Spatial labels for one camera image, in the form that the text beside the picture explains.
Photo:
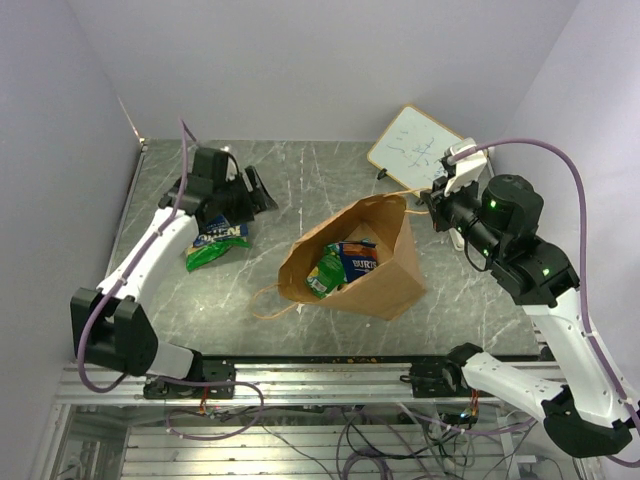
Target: gray wall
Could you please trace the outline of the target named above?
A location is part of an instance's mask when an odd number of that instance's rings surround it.
[[[69,0],[142,136],[373,140],[404,103],[501,133],[577,0]]]
[[[640,388],[640,3],[582,0],[506,136],[563,148],[587,191],[591,316],[625,376]],[[578,265],[577,196],[564,164],[533,147],[499,147],[497,170],[530,179],[545,199],[541,234]],[[637,459],[640,442],[625,452]],[[638,478],[610,469],[608,478]]]
[[[64,0],[0,2],[0,45],[0,476],[17,480],[73,358],[69,299],[104,272],[139,143]]]

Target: whiteboard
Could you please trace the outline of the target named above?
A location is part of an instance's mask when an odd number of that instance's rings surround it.
[[[426,113],[406,105],[367,158],[379,169],[386,168],[387,175],[407,189],[431,189],[433,180],[445,174],[438,160],[461,139]]]

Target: gray marble surface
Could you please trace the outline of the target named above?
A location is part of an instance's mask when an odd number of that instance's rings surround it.
[[[180,143],[152,140],[135,184],[113,261],[119,264],[149,225],[160,196],[180,175]],[[192,273],[185,258],[167,271],[148,313],[162,340],[210,354],[404,355],[442,354],[464,342],[492,353],[538,352],[531,322],[488,274],[474,271],[437,234],[429,217],[411,226],[428,292],[393,322],[311,305],[276,320],[251,315],[252,295],[276,281],[291,244],[355,200],[399,190],[376,180],[366,158],[370,143],[212,141],[230,145],[240,166],[257,166],[280,205],[249,224],[250,249],[234,248]],[[288,305],[277,291],[256,308],[269,314]]]

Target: table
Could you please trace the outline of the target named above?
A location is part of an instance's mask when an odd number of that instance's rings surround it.
[[[494,354],[536,354],[530,320],[496,285],[453,249],[449,235],[433,231],[429,217],[411,226],[428,292],[393,322],[311,305],[276,320],[259,320],[248,303],[276,281],[291,244],[304,232],[353,201],[401,188],[376,180],[367,162],[368,142],[211,141],[230,145],[241,168],[255,165],[277,211],[249,224],[250,249],[187,273],[177,258],[158,288],[150,311],[162,340],[227,355],[411,355],[443,354],[473,342]],[[115,268],[149,225],[160,196],[180,175],[180,142],[149,140],[132,185],[112,256]],[[274,291],[258,303],[268,314],[288,305]]]

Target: brown paper bag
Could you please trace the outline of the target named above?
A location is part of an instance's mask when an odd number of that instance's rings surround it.
[[[406,206],[400,194],[373,195],[311,229],[293,244],[278,271],[280,295],[297,303],[397,318],[426,292]],[[324,247],[363,238],[376,244],[378,267],[323,299],[316,297],[305,280]]]

